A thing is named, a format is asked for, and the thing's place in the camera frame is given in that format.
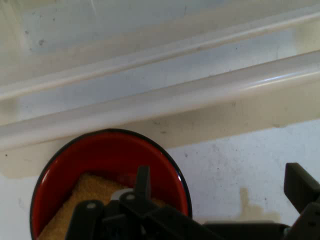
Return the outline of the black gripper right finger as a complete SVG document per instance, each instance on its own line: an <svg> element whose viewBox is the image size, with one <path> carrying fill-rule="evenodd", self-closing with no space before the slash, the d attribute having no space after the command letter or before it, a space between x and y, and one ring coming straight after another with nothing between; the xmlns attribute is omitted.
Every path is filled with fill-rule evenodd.
<svg viewBox="0 0 320 240"><path fill-rule="evenodd" d="M320 238L320 184L298 163L287 163L284 194L299 213L285 240Z"/></svg>

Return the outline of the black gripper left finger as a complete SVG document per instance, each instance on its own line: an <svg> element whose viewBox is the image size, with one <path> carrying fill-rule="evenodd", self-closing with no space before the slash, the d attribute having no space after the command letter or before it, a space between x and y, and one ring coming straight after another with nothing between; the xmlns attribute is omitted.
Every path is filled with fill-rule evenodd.
<svg viewBox="0 0 320 240"><path fill-rule="evenodd" d="M67 240L219 240L220 236L175 208L151 200L149 166L137 170L133 190L105 205L86 200L74 208Z"/></svg>

